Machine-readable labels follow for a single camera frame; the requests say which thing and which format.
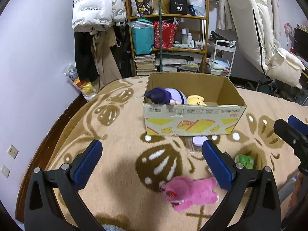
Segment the pink plush bear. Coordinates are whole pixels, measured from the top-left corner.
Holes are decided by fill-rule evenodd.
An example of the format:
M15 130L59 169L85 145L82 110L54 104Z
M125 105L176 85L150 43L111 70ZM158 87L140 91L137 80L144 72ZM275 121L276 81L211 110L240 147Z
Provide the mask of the pink plush bear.
M182 212L193 205L218 202L219 196L214 192L217 184L214 177L192 180L188 177L176 176L161 186L160 192L175 211Z

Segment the cardboard box with yellow print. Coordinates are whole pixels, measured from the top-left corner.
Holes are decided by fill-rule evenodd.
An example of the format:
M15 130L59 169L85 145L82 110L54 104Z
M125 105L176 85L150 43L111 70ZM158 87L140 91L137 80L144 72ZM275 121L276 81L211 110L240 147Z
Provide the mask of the cardboard box with yellow print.
M152 73L146 91L156 87L178 89L186 98L199 95L207 106L160 105L144 98L146 133L151 136L211 136L230 134L246 110L231 81L199 73Z

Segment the pink fan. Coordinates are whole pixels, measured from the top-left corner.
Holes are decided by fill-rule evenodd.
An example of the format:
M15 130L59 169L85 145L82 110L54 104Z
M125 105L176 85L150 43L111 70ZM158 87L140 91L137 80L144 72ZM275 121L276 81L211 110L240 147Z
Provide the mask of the pink fan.
M285 36L287 37L287 46L293 42L294 30L290 23L284 24Z

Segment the yellow plush toy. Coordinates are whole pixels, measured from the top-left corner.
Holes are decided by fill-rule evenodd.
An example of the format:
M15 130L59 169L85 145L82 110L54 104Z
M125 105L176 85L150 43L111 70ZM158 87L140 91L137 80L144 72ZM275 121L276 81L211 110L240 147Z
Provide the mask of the yellow plush toy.
M207 106L205 99L199 95L190 95L187 97L187 103L189 105Z

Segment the beige hanging coat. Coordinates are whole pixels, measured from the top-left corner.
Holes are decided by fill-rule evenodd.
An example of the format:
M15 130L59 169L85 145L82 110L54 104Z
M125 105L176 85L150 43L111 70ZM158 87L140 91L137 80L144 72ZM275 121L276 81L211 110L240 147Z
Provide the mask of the beige hanging coat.
M119 68L113 57L110 47L117 46L113 28L107 31L99 31L92 37L92 55L95 61L99 77L92 82L96 91L99 92L110 82L121 79Z

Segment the white rolling cart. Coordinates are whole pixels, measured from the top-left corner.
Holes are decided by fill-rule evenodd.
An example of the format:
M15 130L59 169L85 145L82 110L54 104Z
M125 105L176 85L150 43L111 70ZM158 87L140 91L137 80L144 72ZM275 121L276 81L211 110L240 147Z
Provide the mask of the white rolling cart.
M207 64L209 73L229 78L236 53L236 41L210 40L209 43L213 48Z

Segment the teal shopping bag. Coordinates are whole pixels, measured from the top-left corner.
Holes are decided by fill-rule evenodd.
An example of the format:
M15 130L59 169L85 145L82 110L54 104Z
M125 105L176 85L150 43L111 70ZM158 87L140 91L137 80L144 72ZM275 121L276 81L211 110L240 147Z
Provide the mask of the teal shopping bag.
M131 28L134 50L137 55L150 54L154 47L153 23L139 18L128 23Z

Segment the cream folded mattress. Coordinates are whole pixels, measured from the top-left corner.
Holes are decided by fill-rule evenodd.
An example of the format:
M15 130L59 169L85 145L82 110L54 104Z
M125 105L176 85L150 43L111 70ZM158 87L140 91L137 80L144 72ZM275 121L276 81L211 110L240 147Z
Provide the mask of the cream folded mattress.
M301 89L305 67L274 36L267 0L227 0L243 56L264 76Z

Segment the white bottle on shelf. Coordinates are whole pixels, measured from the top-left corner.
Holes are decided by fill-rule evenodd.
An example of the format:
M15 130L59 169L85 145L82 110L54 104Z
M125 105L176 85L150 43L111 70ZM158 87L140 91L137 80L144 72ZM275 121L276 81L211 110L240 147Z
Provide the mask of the white bottle on shelf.
M187 43L187 30L185 28L182 29L182 44Z

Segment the green tissue pack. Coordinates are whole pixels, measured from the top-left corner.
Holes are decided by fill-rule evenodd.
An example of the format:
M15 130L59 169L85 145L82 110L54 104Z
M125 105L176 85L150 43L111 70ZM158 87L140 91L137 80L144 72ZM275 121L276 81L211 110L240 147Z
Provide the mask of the green tissue pack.
M234 158L235 163L241 163L247 169L254 169L254 159L247 155L239 154Z

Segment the red gift bag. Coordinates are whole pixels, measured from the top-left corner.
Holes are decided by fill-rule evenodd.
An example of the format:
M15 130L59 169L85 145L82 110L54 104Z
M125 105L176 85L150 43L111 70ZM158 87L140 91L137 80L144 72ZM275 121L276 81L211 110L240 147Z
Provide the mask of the red gift bag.
M155 36L154 45L156 49L159 49L160 48L159 22L155 21L153 23L153 27L154 27L154 36ZM174 38L177 33L177 29L178 29L178 24L173 24L173 23L162 21L162 48L163 49L170 49L173 47Z

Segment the black box with 40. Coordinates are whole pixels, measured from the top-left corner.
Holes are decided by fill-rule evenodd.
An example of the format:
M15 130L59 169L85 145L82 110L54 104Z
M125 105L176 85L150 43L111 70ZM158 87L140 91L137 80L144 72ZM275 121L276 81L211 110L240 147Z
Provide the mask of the black box with 40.
M170 0L170 14L186 15L187 0Z

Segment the stack of books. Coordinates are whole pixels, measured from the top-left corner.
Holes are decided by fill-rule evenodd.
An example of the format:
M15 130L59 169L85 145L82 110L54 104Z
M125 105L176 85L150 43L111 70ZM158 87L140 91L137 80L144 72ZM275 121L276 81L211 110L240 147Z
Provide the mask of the stack of books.
M136 66L136 74L138 76L148 76L153 72L157 71L157 67L155 66L155 54L148 55L137 55L134 58L135 66Z

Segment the white wall socket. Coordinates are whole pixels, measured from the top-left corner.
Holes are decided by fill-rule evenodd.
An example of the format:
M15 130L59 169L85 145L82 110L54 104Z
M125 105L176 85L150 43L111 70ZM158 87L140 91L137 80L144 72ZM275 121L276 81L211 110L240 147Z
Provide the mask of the white wall socket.
M7 153L13 158L15 159L17 157L18 154L18 150L11 144Z
M5 166L5 165L2 165L2 166L1 166L0 172L1 172L6 178L8 178L9 175L10 175L10 169L9 169L7 166Z

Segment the green pole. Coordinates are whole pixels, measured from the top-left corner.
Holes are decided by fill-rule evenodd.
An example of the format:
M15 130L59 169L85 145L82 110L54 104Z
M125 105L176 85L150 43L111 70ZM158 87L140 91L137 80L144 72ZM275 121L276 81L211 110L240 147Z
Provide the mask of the green pole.
M162 7L161 0L158 0L158 11L159 11L159 43L160 43L160 72L163 72L163 48L162 48Z

